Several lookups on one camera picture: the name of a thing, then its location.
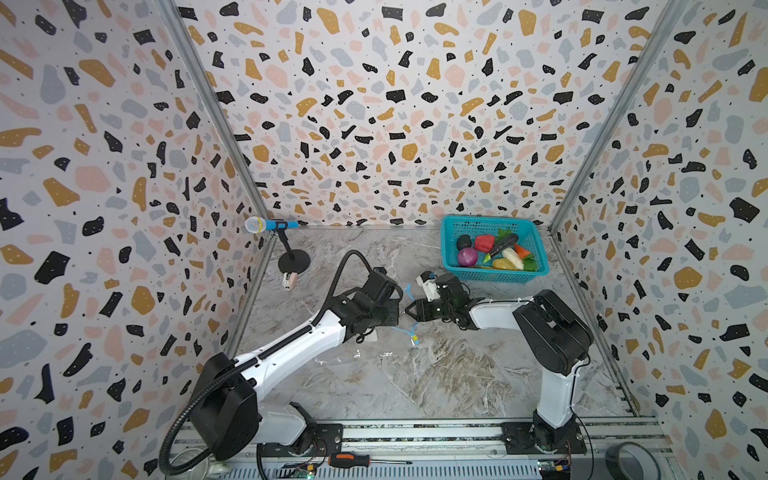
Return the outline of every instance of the marble tabletop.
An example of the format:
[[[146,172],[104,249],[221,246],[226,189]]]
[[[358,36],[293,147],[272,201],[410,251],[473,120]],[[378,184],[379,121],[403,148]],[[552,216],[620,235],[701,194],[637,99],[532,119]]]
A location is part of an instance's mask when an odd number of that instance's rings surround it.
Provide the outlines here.
[[[289,232],[292,248],[310,254],[310,268],[292,291],[282,288],[278,243],[266,269],[255,307],[238,352],[275,340],[316,312],[350,249],[363,253],[371,266],[384,266],[415,298],[425,295],[415,282],[426,270],[442,272],[439,230],[300,229]],[[544,237],[550,273],[520,283],[467,282],[472,297],[494,300],[556,292],[577,314],[578,306],[549,237]],[[366,270],[350,258],[336,293],[362,286]],[[412,302],[406,294],[401,309]],[[415,321],[402,314],[399,328],[376,329],[360,345],[349,341],[331,349],[283,380],[266,401],[299,402],[317,419],[427,419],[530,417],[541,384],[541,366],[519,331],[461,331],[439,320],[420,323],[414,345],[409,331]],[[624,416],[621,399],[598,348],[590,348],[591,365],[579,371],[575,389],[579,416]]]

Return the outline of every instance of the teal plastic basket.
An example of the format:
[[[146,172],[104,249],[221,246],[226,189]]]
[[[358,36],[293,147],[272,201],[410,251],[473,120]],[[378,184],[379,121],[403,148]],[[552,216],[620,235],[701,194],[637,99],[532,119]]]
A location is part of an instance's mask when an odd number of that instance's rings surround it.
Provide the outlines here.
[[[469,235],[472,242],[478,235],[498,235],[499,229],[508,229],[516,233],[520,240],[518,245],[533,253],[538,272],[521,272],[517,270],[486,270],[482,268],[469,268],[458,264],[458,250],[456,240],[461,235]],[[442,219],[440,227],[440,239],[442,243],[442,264],[445,269],[454,273],[460,280],[474,280],[478,282],[505,282],[527,283],[536,276],[549,273],[549,262],[544,252],[544,244],[536,230],[536,226],[530,220],[516,220],[514,218],[494,217],[460,217],[448,215]],[[478,252],[482,259],[484,253]]]

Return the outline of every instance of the black round stand base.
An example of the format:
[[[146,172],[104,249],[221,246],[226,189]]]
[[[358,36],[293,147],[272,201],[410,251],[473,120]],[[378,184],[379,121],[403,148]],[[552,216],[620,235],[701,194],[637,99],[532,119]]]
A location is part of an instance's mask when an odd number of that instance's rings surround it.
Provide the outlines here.
[[[302,273],[310,268],[310,255],[304,250],[294,250],[291,260],[290,255],[285,252],[277,261],[277,268],[283,273]]]

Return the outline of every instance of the robotic arm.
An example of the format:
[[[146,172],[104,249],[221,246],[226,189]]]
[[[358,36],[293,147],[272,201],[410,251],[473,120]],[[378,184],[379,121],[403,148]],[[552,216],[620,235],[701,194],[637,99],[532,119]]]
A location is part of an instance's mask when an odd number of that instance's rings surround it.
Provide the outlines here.
[[[363,287],[334,296],[343,267],[352,254],[366,265],[368,279]],[[586,325],[550,290],[542,290],[532,300],[483,301],[470,299],[452,274],[434,280],[427,278],[423,283],[429,298],[416,300],[406,309],[417,321],[441,318],[457,323],[461,329],[518,329],[525,335],[536,359],[545,368],[531,431],[541,449],[556,449],[567,431],[575,427],[571,417],[575,371],[584,364],[587,349],[594,341]],[[223,353],[208,359],[190,404],[176,418],[163,441],[159,455],[161,471],[178,475],[211,454],[216,460],[226,460],[254,439],[259,444],[286,445],[296,455],[306,452],[315,436],[311,417],[298,404],[276,406],[263,399],[275,385],[320,353],[354,336],[361,343],[377,326],[396,326],[401,299],[402,289],[386,275],[385,269],[372,269],[362,254],[348,252],[323,306],[313,318],[235,359],[229,360]],[[171,466],[170,447],[187,419],[207,449],[198,458]]]

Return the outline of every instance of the terrazzo pattern wallpaper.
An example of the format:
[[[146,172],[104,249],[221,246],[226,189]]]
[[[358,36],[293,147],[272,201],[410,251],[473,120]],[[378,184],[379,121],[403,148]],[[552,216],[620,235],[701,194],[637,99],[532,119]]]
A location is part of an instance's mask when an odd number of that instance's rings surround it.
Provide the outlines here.
[[[691,2],[557,233],[690,478],[768,475],[768,2]]]
[[[0,2],[0,476],[161,478],[258,239],[150,2]]]
[[[666,2],[179,0],[276,218],[549,223]]]

